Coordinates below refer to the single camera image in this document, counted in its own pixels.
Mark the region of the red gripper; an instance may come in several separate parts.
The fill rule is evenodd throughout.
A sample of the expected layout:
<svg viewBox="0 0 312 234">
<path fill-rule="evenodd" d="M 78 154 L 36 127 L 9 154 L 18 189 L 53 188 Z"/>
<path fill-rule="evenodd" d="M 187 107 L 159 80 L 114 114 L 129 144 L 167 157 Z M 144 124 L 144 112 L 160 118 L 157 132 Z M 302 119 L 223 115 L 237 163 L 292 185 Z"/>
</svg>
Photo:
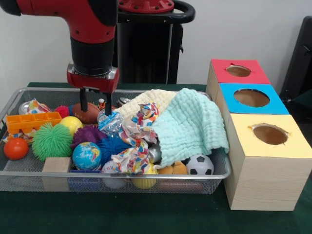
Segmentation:
<svg viewBox="0 0 312 234">
<path fill-rule="evenodd" d="M 86 98 L 86 89 L 98 90 L 106 95 L 105 114 L 112 114 L 112 94 L 117 88 L 119 80 L 119 70 L 115 67 L 104 76 L 86 76 L 75 71 L 74 67 L 67 69 L 67 81 L 69 84 L 80 88 L 80 108 L 83 112 L 88 111 L 88 102 Z"/>
</svg>

